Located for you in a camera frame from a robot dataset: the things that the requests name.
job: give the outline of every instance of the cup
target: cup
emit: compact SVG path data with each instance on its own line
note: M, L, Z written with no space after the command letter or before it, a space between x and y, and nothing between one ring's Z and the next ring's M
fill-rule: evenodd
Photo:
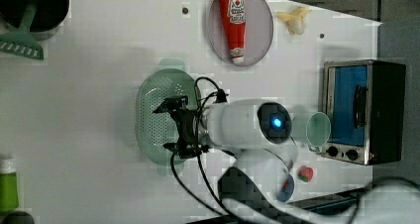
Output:
M15 159L10 154L0 154L0 213L12 211L18 206Z
M291 133L294 140L308 145L309 151L320 154L330 138L331 122L322 112L299 113L293 118Z

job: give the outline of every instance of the cable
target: cable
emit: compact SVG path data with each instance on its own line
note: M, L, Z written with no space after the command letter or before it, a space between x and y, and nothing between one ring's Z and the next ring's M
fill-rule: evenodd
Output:
M219 90L220 88L219 88L219 85L217 85L217 83L213 80L213 79L211 79L211 78L209 78L209 77L206 77L206 76L201 76L201 77L198 77L197 79L195 79L195 82L194 82L194 87L197 87L197 85L198 85L198 81L200 81L200 80L207 80L207 81L209 81L209 82L211 82L211 83L213 83L213 85L216 87L216 89L217 90Z
M195 133L195 138L196 138L196 145L197 145L197 146L198 146L198 124L199 124L199 121L201 120L202 110L203 110L203 108L205 107L205 105L206 105L207 101L208 101L208 100L209 100L212 96L213 96L213 95L212 95L212 94L210 94L209 96L207 96L207 97L204 99L203 104L200 106L200 108L198 109L198 112L197 112L197 121L196 121L196 123L195 123L195 131L196 131L196 133ZM216 202L219 204L219 206L220 206L220 207L222 207L222 208L223 208L223 210L224 210L226 213L228 213L229 215L231 215L231 216L233 216L233 217L236 217L236 215L235 215L235 214L233 214L231 211L229 211L229 209L227 209L227 208L226 208L226 206L222 203L222 201L221 201L221 200L220 200L220 199L216 196L216 194L214 193L214 190L213 190L213 188L211 187L209 180L207 179L207 175L206 175L206 173L204 172L203 164L201 163L201 155L200 155L200 154L198 154L198 155L197 155L197 162L198 162L198 166L199 166L199 169L200 169L200 172L201 172L201 176L203 177L204 182L206 183L207 189L209 189L209 191L210 191L210 194L213 196L213 198L216 200Z
M173 175L175 176L176 180L178 181L179 185L181 185L186 192L188 192L189 195L191 195L195 200L197 200L199 203L207 207L208 209L212 210L213 212L217 213L220 216L223 216L224 214L219 212L218 210L214 209L213 207L209 206L207 203L205 203L203 200L198 198L194 193L192 193L188 187L185 186L185 184L181 181L178 174L176 173L175 166L173 164L173 159L175 157L175 153L172 153L172 156L170 157L170 168L172 169Z
M217 89L217 91L216 92L212 92L212 93L210 93L206 98L204 98L204 102L202 103L202 104L200 104L200 101L201 100L203 100L203 99L201 99L201 100L198 100L198 92L199 92L199 89L198 89L198 81L199 80L207 80L207 81L210 81L214 86L215 86L215 88ZM196 123L195 123L195 143L194 143L194 148L195 148L195 152L196 152L196 156L197 156L197 162L198 162L198 166L199 166L199 169L200 169L200 172L201 172L201 175L203 176L203 179L204 179L204 182L206 183L206 186L207 186L207 188L209 189L209 191L210 191L210 193L211 193L211 195L213 196L213 198L216 200L216 202L220 205L220 207L222 207L223 209L224 209L224 211L226 211L229 215L231 215L231 216L233 216L233 217L236 217L236 215L235 214L233 214L231 211L229 211L226 207L225 207L225 205L223 205L223 203L222 203L222 201L216 196L216 194L214 193L214 191L213 191L213 188L211 187L211 185L210 185L210 182L209 182L209 180L207 179L207 176L206 176L206 174L205 174L205 172L204 172L204 168L203 168L203 164L201 163L201 151L199 150L199 142L198 142L198 125L199 125L199 123L200 123L200 120L201 120L201 116L202 116L202 113L203 113L203 109L204 109L204 107L205 107L205 104L207 103L207 101L211 98L211 97L214 97L214 96L218 96L219 95L219 93L220 92L222 92L223 94L222 95L224 95L225 96L225 98L226 98L226 94L224 93L224 91L223 90L221 90L220 88L219 88L219 86L216 84L216 82L215 81L213 81L212 79L210 79L210 78L208 78L208 77L204 77L204 76L202 76L202 77L198 77L196 80L195 80L195 82L194 82L194 89L195 89L195 98L196 98L196 101L197 101L197 106L198 106L198 109L197 109L197 113L196 113ZM186 192L188 192L188 194L190 194L195 200L197 200L198 202L200 202L202 205L204 205L205 207L207 207L208 209L210 209L211 211L213 211L213 212L215 212L215 213L217 213L218 215L220 215L220 216L223 216L224 214L223 213L221 213L221 212L219 212L218 210L216 210L216 209L214 209L213 207L211 207L211 206L209 206L207 203L205 203L203 200L201 200L200 198L198 198L194 193L192 193L191 192L191 190L189 190L189 188L188 187L186 187L185 186L185 184L180 180L180 178L178 177L178 175L177 175L177 173L176 173L176 170L175 170L175 167L174 167L174 163L173 163L173 159L174 159L174 156L175 156L175 153L173 153L172 154L172 156L170 157L170 167L171 167L171 169L172 169L172 173L173 173L173 175L175 176L175 178L176 178L176 180L178 181L178 183L179 183L179 185L181 185L184 189L185 189L185 191Z

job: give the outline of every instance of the ketchup bottle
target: ketchup bottle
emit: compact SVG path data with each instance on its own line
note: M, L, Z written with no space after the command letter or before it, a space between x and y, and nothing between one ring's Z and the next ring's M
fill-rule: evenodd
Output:
M220 0L220 14L232 61L234 64L240 64L244 61L245 48L244 0Z

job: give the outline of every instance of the bottle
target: bottle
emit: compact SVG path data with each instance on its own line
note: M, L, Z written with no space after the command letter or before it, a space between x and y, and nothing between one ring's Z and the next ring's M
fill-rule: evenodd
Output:
M234 64L241 64L244 61L245 49L245 2L220 0L220 13L232 61Z
M0 154L0 213L19 206L15 159L11 154Z

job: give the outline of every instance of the plate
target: plate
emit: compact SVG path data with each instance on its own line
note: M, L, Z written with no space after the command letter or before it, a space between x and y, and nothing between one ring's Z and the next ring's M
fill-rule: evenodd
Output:
M268 52L272 42L273 21L265 0L244 0L247 26L245 28L244 62L235 64L249 66L259 62ZM226 63L234 64L230 55L228 39L223 30L220 15L220 0L213 0L207 17L207 35L215 53Z

